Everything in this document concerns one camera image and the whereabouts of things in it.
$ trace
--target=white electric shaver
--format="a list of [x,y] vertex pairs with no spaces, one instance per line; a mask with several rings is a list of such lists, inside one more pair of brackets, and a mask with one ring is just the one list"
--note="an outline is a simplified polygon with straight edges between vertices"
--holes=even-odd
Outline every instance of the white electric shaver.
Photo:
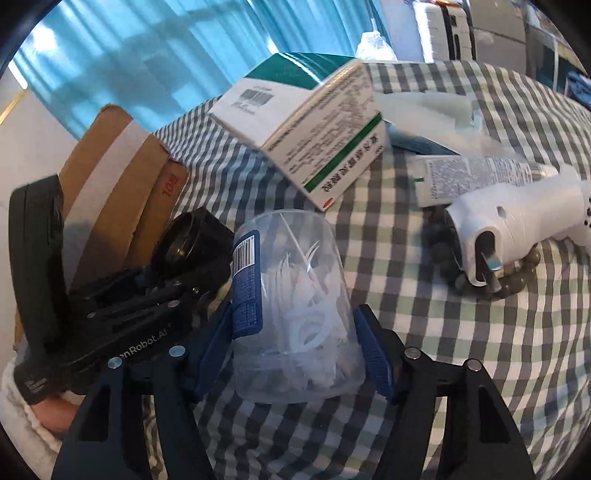
[[470,283],[501,289],[497,274],[538,242],[569,237],[591,252],[591,182],[561,166],[560,174],[516,187],[491,185],[465,193],[446,209],[453,253]]

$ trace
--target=blue gripper pad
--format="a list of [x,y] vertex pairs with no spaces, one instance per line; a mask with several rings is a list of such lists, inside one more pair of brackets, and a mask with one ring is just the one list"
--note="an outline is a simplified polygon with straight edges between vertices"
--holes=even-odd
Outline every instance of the blue gripper pad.
[[357,340],[361,346],[365,366],[368,370],[369,376],[375,383],[376,391],[386,397],[388,401],[394,398],[395,386],[392,379],[392,365],[388,361],[379,340],[372,331],[364,308],[369,310],[369,307],[357,307],[353,311],[353,319],[355,321],[355,330],[357,331]]
[[223,361],[232,343],[232,332],[232,308],[228,304],[225,306],[225,310],[210,337],[211,340],[206,345],[199,361],[199,378],[193,391],[199,400],[211,391],[222,371]]

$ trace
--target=checkered tablecloth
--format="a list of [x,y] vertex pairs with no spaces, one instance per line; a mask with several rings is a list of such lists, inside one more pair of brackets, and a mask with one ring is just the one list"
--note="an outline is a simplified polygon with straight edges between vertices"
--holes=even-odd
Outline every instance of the checkered tablecloth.
[[[368,69],[380,92],[475,96],[491,137],[530,160],[572,164],[591,178],[591,113],[529,78],[469,62],[369,64]],[[190,170],[176,213],[205,205],[236,229],[268,210],[312,210],[261,154],[208,117],[212,105],[157,132]],[[426,217],[411,201],[410,158],[386,151],[326,212],[335,226],[351,303],[368,303],[382,325],[433,359],[457,364],[481,359],[513,413],[538,478],[551,478],[591,420],[589,258],[568,240],[545,241],[537,284],[528,290],[493,304],[458,297],[424,247]],[[230,362],[195,410],[219,478],[371,477],[396,409],[370,383],[357,395],[322,404],[280,406],[242,400],[229,383],[231,375]],[[434,476],[444,411],[442,402],[425,478]],[[154,477],[165,478],[149,408],[146,425]]]

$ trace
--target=metal bolt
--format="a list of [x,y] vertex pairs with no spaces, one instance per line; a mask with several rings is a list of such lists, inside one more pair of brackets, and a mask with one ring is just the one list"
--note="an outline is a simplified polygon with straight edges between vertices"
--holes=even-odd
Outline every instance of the metal bolt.
[[482,369],[482,364],[475,358],[470,358],[466,362],[466,366],[473,372],[479,372]]
[[111,360],[107,362],[107,367],[113,369],[119,368],[121,365],[123,365],[123,360],[120,356],[114,356]]
[[410,358],[411,360],[416,360],[421,356],[421,351],[415,347],[409,347],[404,351],[404,356],[406,358]]
[[185,353],[185,348],[182,345],[175,345],[170,347],[168,354],[173,357],[183,356]]

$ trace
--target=blue curtain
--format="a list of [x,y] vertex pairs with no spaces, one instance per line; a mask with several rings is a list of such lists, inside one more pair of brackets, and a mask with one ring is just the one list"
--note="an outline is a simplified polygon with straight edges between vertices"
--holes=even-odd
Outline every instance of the blue curtain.
[[369,4],[63,0],[14,62],[76,138],[107,103],[153,131],[221,95],[275,51],[354,55],[361,34],[372,29],[371,16],[378,16]]

